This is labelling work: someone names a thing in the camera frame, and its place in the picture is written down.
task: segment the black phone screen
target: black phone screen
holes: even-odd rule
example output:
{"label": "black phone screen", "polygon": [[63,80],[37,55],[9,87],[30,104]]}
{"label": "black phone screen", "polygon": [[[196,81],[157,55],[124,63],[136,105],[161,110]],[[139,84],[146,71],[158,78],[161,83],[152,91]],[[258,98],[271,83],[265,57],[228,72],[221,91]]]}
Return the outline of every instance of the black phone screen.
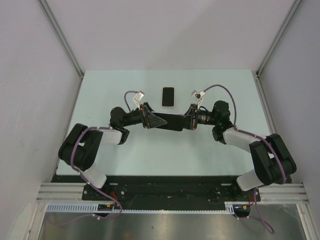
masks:
{"label": "black phone screen", "polygon": [[162,107],[173,107],[175,105],[175,88],[164,87],[162,89]]}

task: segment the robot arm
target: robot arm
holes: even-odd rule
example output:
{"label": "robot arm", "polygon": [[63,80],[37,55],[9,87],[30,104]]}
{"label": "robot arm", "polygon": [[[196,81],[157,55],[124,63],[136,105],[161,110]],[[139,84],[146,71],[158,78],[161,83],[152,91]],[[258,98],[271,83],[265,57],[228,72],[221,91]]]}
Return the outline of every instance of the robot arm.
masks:
{"label": "robot arm", "polygon": [[[88,127],[77,123],[59,149],[58,157],[66,164],[71,165],[71,156],[75,144],[81,133]],[[96,155],[100,144],[119,144],[122,133],[118,130],[104,127],[103,129],[89,130],[77,146],[73,164],[79,172],[94,186],[102,188],[107,177],[95,164]]]}
{"label": "robot arm", "polygon": [[[171,131],[183,129],[195,130],[198,124],[212,125],[212,135],[215,141],[225,145],[233,145],[251,153],[254,169],[237,178],[237,187],[247,191],[261,185],[280,183],[283,179],[279,165],[274,157],[269,156],[269,150],[263,141],[257,140],[239,132],[230,121],[229,104],[217,101],[212,111],[202,110],[200,104],[191,104],[185,114],[168,114],[155,112],[145,102],[136,104],[136,110],[125,112],[121,107],[115,107],[110,113],[110,126],[89,130],[77,146],[74,156],[74,166],[96,187],[101,188],[106,176],[99,171],[94,161],[100,144],[124,144],[130,131],[127,126],[142,124],[146,129],[158,128]],[[70,165],[72,151],[80,134],[88,127],[76,124],[59,150],[59,158]],[[285,175],[296,172],[297,167],[286,145],[278,134],[260,136],[271,144],[278,156]]]}

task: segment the metal frame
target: metal frame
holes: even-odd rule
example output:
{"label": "metal frame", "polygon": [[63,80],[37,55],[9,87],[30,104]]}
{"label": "metal frame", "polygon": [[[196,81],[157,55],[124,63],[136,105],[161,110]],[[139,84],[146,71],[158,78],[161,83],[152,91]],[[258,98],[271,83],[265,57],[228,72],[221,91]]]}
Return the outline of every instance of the metal frame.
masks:
{"label": "metal frame", "polygon": [[276,33],[270,48],[266,52],[266,55],[264,56],[258,70],[256,71],[258,76],[261,75],[261,73],[265,69],[268,61],[270,60],[271,56],[274,54],[277,46],[279,45],[280,40],[284,36],[284,33],[286,32],[290,23],[292,22],[293,17],[295,16],[297,10],[299,9],[299,6],[301,5],[302,1],[303,0],[294,0],[293,4],[291,5],[291,8],[290,8],[289,12],[287,13],[287,15],[285,16],[285,18],[281,24],[281,27],[279,28],[278,32]]}
{"label": "metal frame", "polygon": [[71,60],[76,72],[79,74],[80,78],[84,77],[84,72],[82,71],[74,52],[72,51],[64,33],[62,32],[50,6],[48,5],[46,0],[37,0],[41,9],[43,10],[44,15],[46,16],[49,24],[51,25],[56,37],[62,45],[62,48],[65,50],[67,56]]}
{"label": "metal frame", "polygon": [[[50,9],[46,0],[37,0],[40,7],[42,8],[44,14],[46,15],[50,25],[53,28],[57,38],[59,39],[63,49],[70,58],[75,70],[79,74],[80,78],[83,79],[84,72],[82,71],[70,45],[68,44],[65,35],[63,34],[52,10]],[[276,126],[271,114],[268,101],[266,99],[264,89],[261,85],[261,73],[263,72],[266,64],[270,60],[271,56],[275,52],[280,40],[282,39],[286,29],[288,28],[293,16],[297,12],[302,0],[295,0],[292,4],[290,11],[286,15],[279,31],[277,32],[267,54],[265,55],[263,61],[261,62],[257,71],[253,72],[253,78],[256,84],[256,88],[259,94],[259,98],[262,104],[265,118],[267,120],[268,128],[271,133],[276,133]],[[81,83],[79,84],[78,92],[74,100],[73,108],[70,112],[70,119],[68,125],[70,124],[71,117],[76,105],[78,94],[80,91]],[[38,197],[36,199],[36,204],[33,210],[33,217],[30,223],[30,229],[28,232],[28,240],[37,240],[41,231],[42,222],[45,217],[45,212],[49,206],[50,212],[86,212],[96,210],[97,203],[95,201],[83,201],[82,193],[85,183],[43,183],[39,190]],[[312,214],[311,207],[309,204],[308,197],[306,195],[305,188],[302,183],[299,184],[284,184],[276,185],[272,184],[261,188],[260,190],[261,204],[296,204],[300,219],[305,231],[305,235],[308,240],[320,239],[319,230],[315,224],[315,218]],[[111,201],[104,201],[104,204],[111,204]],[[230,214],[230,206],[232,204],[248,204],[248,202],[225,202],[226,211],[223,213]],[[146,211],[130,211],[136,213],[146,213]],[[159,213],[159,211],[149,211],[149,213]],[[163,213],[176,213],[173,211],[165,211]]]}

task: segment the white wall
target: white wall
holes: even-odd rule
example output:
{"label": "white wall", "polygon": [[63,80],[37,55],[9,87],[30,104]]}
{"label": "white wall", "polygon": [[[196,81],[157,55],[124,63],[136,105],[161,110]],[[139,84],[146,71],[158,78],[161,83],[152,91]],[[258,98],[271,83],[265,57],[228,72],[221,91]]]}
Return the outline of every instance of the white wall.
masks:
{"label": "white wall", "polygon": [[0,239],[53,169],[79,77],[36,0],[0,3]]}
{"label": "white wall", "polygon": [[273,58],[262,85],[275,120],[297,164],[320,223],[320,1],[302,3]]}
{"label": "white wall", "polygon": [[294,0],[48,0],[85,70],[257,70]]}

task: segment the connector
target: connector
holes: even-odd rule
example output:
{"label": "connector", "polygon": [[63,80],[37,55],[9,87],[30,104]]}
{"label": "connector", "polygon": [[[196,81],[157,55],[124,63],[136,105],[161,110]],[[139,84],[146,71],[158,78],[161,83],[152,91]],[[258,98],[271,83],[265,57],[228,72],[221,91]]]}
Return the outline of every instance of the connector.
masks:
{"label": "connector", "polygon": [[204,91],[197,92],[196,90],[194,90],[191,93],[191,96],[194,97],[197,100],[196,105],[197,105],[198,109],[201,106],[202,102],[204,101],[204,98],[202,97],[203,95],[205,95]]}
{"label": "connector", "polygon": [[137,108],[140,107],[140,101],[144,97],[145,93],[143,91],[139,91],[135,94],[133,98],[133,102],[136,105]]}

